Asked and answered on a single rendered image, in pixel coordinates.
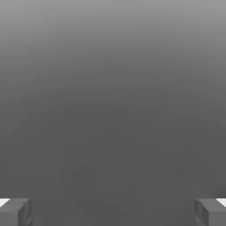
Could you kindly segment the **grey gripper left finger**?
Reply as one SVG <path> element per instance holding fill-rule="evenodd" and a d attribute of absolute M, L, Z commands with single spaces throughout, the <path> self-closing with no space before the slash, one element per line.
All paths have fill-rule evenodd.
<path fill-rule="evenodd" d="M 12 198 L 0 207 L 0 226 L 33 226 L 33 201 Z"/>

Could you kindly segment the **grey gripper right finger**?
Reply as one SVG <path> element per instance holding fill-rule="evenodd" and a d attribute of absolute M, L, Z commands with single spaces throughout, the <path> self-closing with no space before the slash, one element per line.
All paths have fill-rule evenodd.
<path fill-rule="evenodd" d="M 196 226 L 226 226 L 226 198 L 194 199 Z"/>

